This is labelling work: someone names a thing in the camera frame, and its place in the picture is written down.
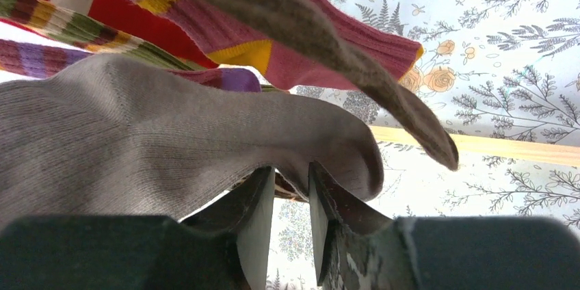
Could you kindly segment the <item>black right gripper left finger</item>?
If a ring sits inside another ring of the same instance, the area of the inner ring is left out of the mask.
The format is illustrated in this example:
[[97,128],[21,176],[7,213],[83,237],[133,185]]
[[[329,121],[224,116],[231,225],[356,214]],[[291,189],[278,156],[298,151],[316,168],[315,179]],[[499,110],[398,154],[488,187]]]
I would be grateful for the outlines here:
[[259,168],[181,222],[39,215],[1,231],[2,289],[263,289],[275,172]]

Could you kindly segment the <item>grey sock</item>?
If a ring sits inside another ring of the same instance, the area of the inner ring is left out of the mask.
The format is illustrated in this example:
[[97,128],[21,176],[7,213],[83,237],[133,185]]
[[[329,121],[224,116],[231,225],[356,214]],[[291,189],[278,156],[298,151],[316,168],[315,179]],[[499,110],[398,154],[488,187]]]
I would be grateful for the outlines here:
[[362,200],[382,190],[369,127],[283,93],[230,92],[113,54],[1,84],[1,223],[22,215],[181,219],[262,166],[301,195],[321,163]]

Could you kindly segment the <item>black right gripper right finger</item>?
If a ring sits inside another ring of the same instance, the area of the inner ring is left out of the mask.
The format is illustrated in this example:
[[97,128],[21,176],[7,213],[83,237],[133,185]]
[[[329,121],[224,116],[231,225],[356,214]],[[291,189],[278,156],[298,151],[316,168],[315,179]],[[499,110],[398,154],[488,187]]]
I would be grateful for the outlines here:
[[547,217],[391,219],[309,166],[324,289],[578,289],[579,240]]

